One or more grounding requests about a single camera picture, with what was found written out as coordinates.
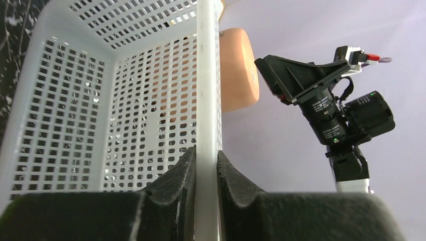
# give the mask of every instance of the white plastic basket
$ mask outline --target white plastic basket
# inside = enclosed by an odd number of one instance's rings
[[[0,213],[24,193],[140,190],[197,144],[196,216],[214,220],[222,10],[220,0],[48,3],[1,149]]]

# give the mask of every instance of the tan foam block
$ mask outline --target tan foam block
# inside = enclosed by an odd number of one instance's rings
[[[220,34],[222,112],[253,105],[259,100],[259,81],[249,37],[243,29]]]

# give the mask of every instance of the camera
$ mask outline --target camera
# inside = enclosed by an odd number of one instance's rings
[[[395,128],[392,111],[377,91],[343,104],[354,88],[350,76],[379,62],[379,56],[352,46],[338,47],[334,62],[325,65],[273,55],[255,61],[272,94],[283,104],[298,105],[319,142],[327,146],[336,183],[369,180],[367,162],[358,146]],[[344,78],[349,85],[337,97],[332,90]],[[361,189],[369,190],[369,184]]]

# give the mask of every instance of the white wall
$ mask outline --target white wall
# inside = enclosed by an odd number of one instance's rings
[[[342,45],[393,58],[353,76],[349,100],[377,90],[391,107],[395,130],[361,149],[373,190],[406,238],[426,240],[426,2],[243,0],[225,8],[221,29],[231,27],[246,30],[256,58],[325,64]],[[300,109],[281,104],[259,81],[257,104],[223,116],[229,159],[267,191],[334,191],[325,147]]]

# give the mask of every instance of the black cable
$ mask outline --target black cable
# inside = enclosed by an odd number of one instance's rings
[[[354,82],[352,81],[352,78],[349,76],[343,77],[342,79],[349,80],[349,85],[346,87],[346,89],[343,91],[342,96],[339,98],[339,102],[342,103],[342,101],[346,100],[352,92],[354,92]]]

